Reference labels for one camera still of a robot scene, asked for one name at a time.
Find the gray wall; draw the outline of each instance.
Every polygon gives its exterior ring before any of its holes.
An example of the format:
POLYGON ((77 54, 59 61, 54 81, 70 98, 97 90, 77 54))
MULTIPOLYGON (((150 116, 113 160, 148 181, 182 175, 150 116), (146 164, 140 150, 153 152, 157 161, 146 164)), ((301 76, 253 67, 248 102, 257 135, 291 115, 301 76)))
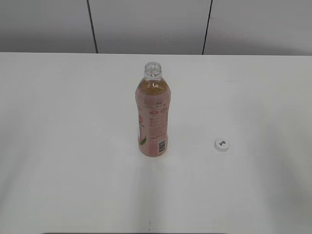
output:
POLYGON ((85 0, 2 0, 0 51, 94 53, 85 0))
MULTIPOLYGON (((100 53, 201 54, 211 0, 90 0, 100 53)), ((205 54, 312 55, 312 0, 214 0, 205 54)), ((2 0, 0 52, 95 53, 86 0, 2 0)))
POLYGON ((312 0, 214 0, 209 55, 312 55, 312 0))
POLYGON ((98 50, 202 53, 210 0, 90 0, 98 50))

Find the pink bottle label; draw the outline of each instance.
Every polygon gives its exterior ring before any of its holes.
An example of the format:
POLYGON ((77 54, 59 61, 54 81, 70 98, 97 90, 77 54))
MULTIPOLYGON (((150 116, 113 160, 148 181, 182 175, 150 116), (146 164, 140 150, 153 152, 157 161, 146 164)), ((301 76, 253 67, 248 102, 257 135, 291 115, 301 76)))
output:
POLYGON ((139 114, 140 150, 147 156, 157 157, 167 150, 168 111, 170 89, 160 95, 147 95, 136 90, 139 114))

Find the barcode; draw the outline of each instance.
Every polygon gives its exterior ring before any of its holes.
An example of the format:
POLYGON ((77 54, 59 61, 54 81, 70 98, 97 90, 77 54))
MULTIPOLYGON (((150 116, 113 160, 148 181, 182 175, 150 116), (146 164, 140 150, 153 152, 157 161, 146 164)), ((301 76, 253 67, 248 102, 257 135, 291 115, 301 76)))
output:
POLYGON ((158 143, 158 151, 161 153, 166 149, 166 140, 158 143))

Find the white table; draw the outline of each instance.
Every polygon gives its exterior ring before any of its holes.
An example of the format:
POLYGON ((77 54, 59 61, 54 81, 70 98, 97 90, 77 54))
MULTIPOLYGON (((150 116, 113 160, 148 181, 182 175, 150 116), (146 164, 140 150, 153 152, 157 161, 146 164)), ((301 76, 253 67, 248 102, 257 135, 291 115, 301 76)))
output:
POLYGON ((311 233, 311 89, 312 57, 0 53, 0 233, 311 233), (159 158, 137 146, 152 60, 159 158))

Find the bottle neck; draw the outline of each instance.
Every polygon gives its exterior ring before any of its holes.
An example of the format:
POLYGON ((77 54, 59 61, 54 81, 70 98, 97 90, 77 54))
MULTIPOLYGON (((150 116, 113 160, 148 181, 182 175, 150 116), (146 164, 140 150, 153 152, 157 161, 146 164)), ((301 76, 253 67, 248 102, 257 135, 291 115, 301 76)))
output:
POLYGON ((158 62, 149 62, 145 66, 144 78, 146 81, 161 81, 162 71, 158 62))

